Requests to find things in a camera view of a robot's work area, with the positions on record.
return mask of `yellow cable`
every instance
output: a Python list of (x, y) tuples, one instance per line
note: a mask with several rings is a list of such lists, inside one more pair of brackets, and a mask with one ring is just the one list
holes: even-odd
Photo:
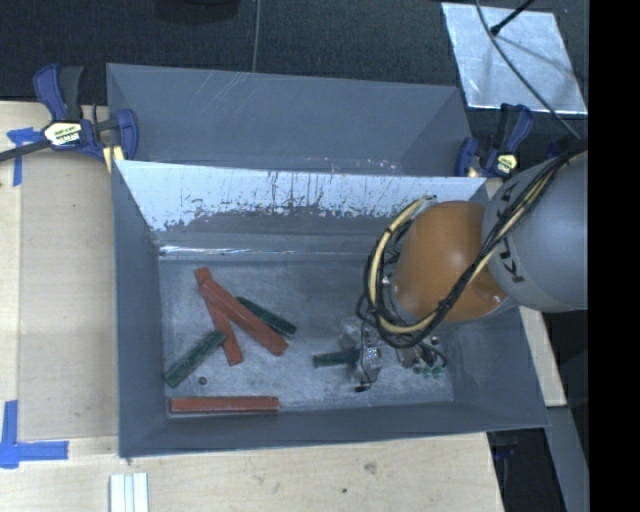
[[(513, 226), (518, 221), (518, 219), (526, 211), (526, 207), (540, 195), (544, 186), (546, 185), (547, 181), (549, 181), (550, 178), (551, 178), (551, 175), (549, 174), (544, 179), (540, 180), (539, 183), (536, 183), (534, 187), (532, 187), (532, 189), (523, 198), (522, 203), (517, 207), (517, 210), (512, 214), (508, 222), (502, 227), (502, 229), (500, 230), (500, 233), (496, 238), (500, 238), (501, 236), (503, 236), (504, 233), (506, 233), (511, 228), (511, 226)], [(377, 301), (376, 284), (377, 284), (378, 267), (380, 266), (380, 262), (382, 260), (382, 254), (384, 253), (384, 249), (387, 245), (387, 242), (389, 241), (393, 233), (395, 233), (395, 231), (400, 226), (405, 224), (406, 220), (410, 218), (411, 215), (413, 215), (413, 213), (422, 205), (423, 201), (424, 199), (421, 198), (411, 203), (400, 215), (398, 215), (398, 217), (396, 217), (396, 219), (385, 230), (382, 237), (380, 237), (380, 240), (378, 241), (375, 247), (373, 258), (371, 260), (371, 268), (369, 269), (368, 292), (369, 292), (369, 300), (371, 304), (376, 304), (376, 301)], [(478, 263), (476, 269), (474, 270), (473, 274), (469, 278), (467, 285), (476, 278), (476, 276), (482, 271), (482, 269), (484, 269), (484, 267), (487, 265), (487, 263), (493, 256), (493, 253), (496, 251), (496, 249), (497, 249), (497, 246), (491, 249), (491, 251), (489, 251), (489, 253), (482, 258), (482, 260)], [(406, 326), (393, 324), (388, 320), (386, 320), (384, 317), (380, 315), (377, 315), (377, 316), (378, 316), (378, 321), (380, 322), (380, 325), (386, 331), (392, 332), (394, 334), (409, 334), (415, 331), (422, 330), (425, 327), (427, 327), (435, 318), (436, 314), (437, 314), (437, 310), (432, 311), (431, 313), (429, 313), (427, 316), (425, 316), (418, 322), (412, 325), (406, 325)]]

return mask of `black floor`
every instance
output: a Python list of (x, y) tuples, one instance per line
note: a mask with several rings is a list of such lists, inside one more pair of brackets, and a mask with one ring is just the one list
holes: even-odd
[[(519, 0), (482, 4), (515, 8)], [(589, 1), (538, 0), (531, 9), (555, 14), (588, 104)], [(32, 75), (52, 62), (86, 68), (85, 104), (106, 104), (107, 62), (458, 85), (441, 6), (432, 0), (3, 2), (0, 50), (0, 99), (34, 100)], [(478, 137), (498, 122), (494, 111), (468, 111), (468, 118)], [(586, 120), (570, 124), (586, 136)], [(536, 114), (521, 146), (522, 165), (542, 161), (548, 143), (564, 133), (549, 115)], [(586, 363), (582, 376), (576, 368), (586, 354), (586, 314), (545, 319), (561, 369), (570, 368), (565, 381), (584, 381)], [(570, 387), (571, 396), (576, 386)], [(587, 396), (570, 405), (588, 456)], [(508, 512), (564, 510), (541, 430), (490, 434), (490, 440)]]

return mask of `metal plate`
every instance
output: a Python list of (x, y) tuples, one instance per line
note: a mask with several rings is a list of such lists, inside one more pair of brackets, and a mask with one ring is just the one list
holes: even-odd
[(452, 176), (469, 133), (456, 87), (110, 64), (136, 160)]
[[(517, 310), (443, 333), (449, 366), (439, 381), (401, 368), (393, 351), (383, 354), (385, 366), (375, 389), (366, 393), (355, 393), (357, 382), (346, 368), (313, 368), (313, 354), (339, 348), (339, 322), (353, 315), (368, 251), (397, 208), (435, 190), (443, 199), (470, 199), (481, 180), (368, 176), (367, 193), (358, 195), (362, 175), (299, 172), (300, 182), (315, 184), (318, 178), (323, 184), (309, 188), (309, 205), (305, 200), (280, 208), (279, 199), (290, 200), (289, 186), (296, 182), (285, 180), (288, 187), (277, 191), (275, 202), (270, 196), (269, 208), (254, 208), (252, 198), (261, 202), (260, 192), (272, 191), (275, 174), (117, 162), (113, 187), (122, 456), (546, 424)], [(242, 195), (251, 190), (255, 197)], [(220, 204), (221, 192), (247, 202), (227, 210)], [(385, 194), (394, 199), (388, 205), (382, 200)], [(197, 218), (185, 201), (189, 196), (201, 199)], [(332, 210), (319, 197), (342, 199), (337, 204), (343, 210)], [(380, 208), (375, 215), (373, 205)], [(211, 329), (193, 273), (205, 265), (230, 293), (255, 300), (292, 321), (298, 331), (287, 351), (274, 357), (237, 329), (245, 354), (242, 364), (228, 367), (223, 354), (214, 353), (175, 390), (167, 389), (162, 372)], [(198, 383), (201, 376), (205, 384)], [(277, 394), (281, 408), (275, 415), (173, 418), (167, 415), (166, 401), (174, 393)]]
[[(509, 103), (548, 112), (495, 49), (474, 5), (443, 3), (442, 9), (470, 107), (495, 109)], [(511, 12), (511, 9), (482, 8), (489, 27), (500, 23)], [(496, 41), (556, 112), (587, 113), (552, 13), (524, 11), (500, 31)]]

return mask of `green block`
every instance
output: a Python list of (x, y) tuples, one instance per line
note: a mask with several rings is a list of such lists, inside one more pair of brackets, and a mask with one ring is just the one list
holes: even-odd
[(224, 334), (218, 330), (207, 335), (204, 340), (189, 352), (187, 357), (163, 375), (165, 382), (172, 388), (175, 388), (191, 375), (216, 348), (222, 345), (224, 340)]
[(360, 350), (352, 348), (344, 352), (329, 352), (328, 354), (317, 354), (313, 356), (313, 366), (337, 366), (339, 364), (354, 364), (360, 360)]
[(251, 302), (249, 299), (236, 297), (236, 300), (278, 334), (282, 334), (284, 336), (293, 336), (295, 334), (297, 327), (291, 322), (288, 322), (284, 318), (264, 309), (262, 306), (258, 306), (255, 302)]

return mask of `wooden block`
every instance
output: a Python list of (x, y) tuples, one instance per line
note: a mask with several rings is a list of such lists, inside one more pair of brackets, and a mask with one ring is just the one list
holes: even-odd
[[(91, 117), (91, 107), (85, 117)], [(98, 108), (98, 117), (108, 117), (106, 107)], [(47, 124), (49, 113), (39, 103), (0, 103), (0, 118), (6, 129), (37, 129)], [(110, 177), (103, 163), (69, 151), (45, 149), (22, 163), (18, 438), (117, 434)], [(0, 169), (12, 165), (3, 162)], [(7, 205), (5, 197), (0, 208)], [(2, 264), (3, 278), (11, 276), (10, 262)], [(3, 286), (3, 292), (11, 290)], [(0, 348), (2, 366), (13, 356)]]
[(484, 433), (127, 461), (115, 437), (69, 446), (68, 461), (0, 471), (0, 511), (106, 511), (112, 474), (146, 472), (153, 512), (504, 512)]
[(236, 300), (278, 334), (282, 334), (283, 336), (293, 336), (296, 333), (297, 328), (295, 325), (255, 302), (252, 302), (245, 297), (236, 297)]
[(216, 283), (207, 267), (196, 270), (200, 294), (232, 321), (247, 332), (272, 354), (279, 356), (289, 346), (284, 338), (276, 334), (256, 315), (240, 304), (227, 290)]
[(193, 396), (169, 399), (171, 414), (229, 414), (278, 412), (277, 396)]
[(187, 356), (175, 367), (163, 375), (165, 382), (172, 388), (177, 387), (184, 379), (191, 375), (216, 348), (222, 345), (223, 341), (224, 334), (218, 330), (213, 331), (193, 347)]
[(519, 309), (544, 403), (547, 407), (563, 407), (567, 405), (567, 398), (542, 313), (525, 306)]
[(229, 366), (240, 364), (244, 361), (244, 357), (242, 356), (242, 350), (240, 350), (240, 345), (238, 344), (238, 338), (236, 338), (231, 322), (229, 322), (229, 317), (207, 299), (205, 299), (204, 302), (209, 310), (209, 315), (211, 316), (213, 325), (225, 336), (222, 349), (224, 350), (224, 355), (227, 357)]

